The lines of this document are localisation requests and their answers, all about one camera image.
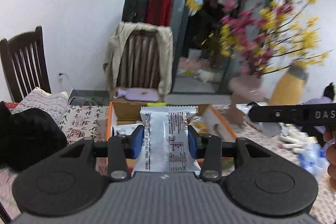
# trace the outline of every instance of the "purple clothing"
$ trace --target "purple clothing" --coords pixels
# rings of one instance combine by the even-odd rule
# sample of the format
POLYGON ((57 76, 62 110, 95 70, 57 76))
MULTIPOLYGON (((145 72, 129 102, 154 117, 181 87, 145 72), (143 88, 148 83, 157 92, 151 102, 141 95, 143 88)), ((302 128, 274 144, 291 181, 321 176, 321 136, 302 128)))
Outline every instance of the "purple clothing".
MULTIPOLYGON (((317 104, 331 104, 333 101, 329 97, 322 97, 322 98, 315 98, 315 99, 310 99, 307 102, 304 103, 304 105, 317 105, 317 104)), ((324 133, 326 130, 326 127, 320 126, 320 127, 315 127, 317 131, 320 133, 324 133)))

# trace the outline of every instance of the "yellow vase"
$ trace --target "yellow vase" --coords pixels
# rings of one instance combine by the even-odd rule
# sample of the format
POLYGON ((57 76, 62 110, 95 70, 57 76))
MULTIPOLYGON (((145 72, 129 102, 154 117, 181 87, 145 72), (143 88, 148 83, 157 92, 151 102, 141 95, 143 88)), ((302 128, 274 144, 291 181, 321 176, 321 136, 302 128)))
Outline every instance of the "yellow vase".
POLYGON ((300 104, 305 89, 308 73, 296 64, 278 81, 268 105, 297 105, 300 104))

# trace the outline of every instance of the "metal screw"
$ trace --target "metal screw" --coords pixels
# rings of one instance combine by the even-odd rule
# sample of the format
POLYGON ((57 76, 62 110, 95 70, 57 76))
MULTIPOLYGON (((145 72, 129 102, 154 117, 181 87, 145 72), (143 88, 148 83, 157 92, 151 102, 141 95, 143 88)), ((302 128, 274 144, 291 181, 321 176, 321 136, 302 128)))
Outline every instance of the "metal screw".
POLYGON ((127 173, 122 170, 113 171, 111 173, 111 178, 113 179, 124 179, 125 177, 127 177, 127 173))
POLYGON ((219 177, 219 173, 215 170, 206 170, 204 171, 203 176, 207 179, 215 179, 219 177))

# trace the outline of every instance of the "blue gripper pad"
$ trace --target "blue gripper pad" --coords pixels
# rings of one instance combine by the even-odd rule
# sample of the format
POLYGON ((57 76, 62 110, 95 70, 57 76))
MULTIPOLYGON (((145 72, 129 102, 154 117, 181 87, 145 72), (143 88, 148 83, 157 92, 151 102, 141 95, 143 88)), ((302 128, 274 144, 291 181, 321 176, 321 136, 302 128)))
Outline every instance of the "blue gripper pad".
POLYGON ((134 143, 132 147, 132 159, 136 159, 141 151, 141 146, 142 146, 142 139, 143 139, 143 127, 137 132, 137 134, 134 137, 134 143))
POLYGON ((198 149, 196 147, 195 138, 191 135, 190 130, 188 130, 188 143, 191 156, 193 159, 197 159, 198 149))

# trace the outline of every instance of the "red curtain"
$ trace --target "red curtain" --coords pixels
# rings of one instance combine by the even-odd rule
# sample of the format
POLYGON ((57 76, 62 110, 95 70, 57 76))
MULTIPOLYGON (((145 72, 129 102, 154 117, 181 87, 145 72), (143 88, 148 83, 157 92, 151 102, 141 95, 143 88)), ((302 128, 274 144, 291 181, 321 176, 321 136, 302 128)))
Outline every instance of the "red curtain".
POLYGON ((145 23, 157 26, 169 26, 174 0, 150 0, 145 23))

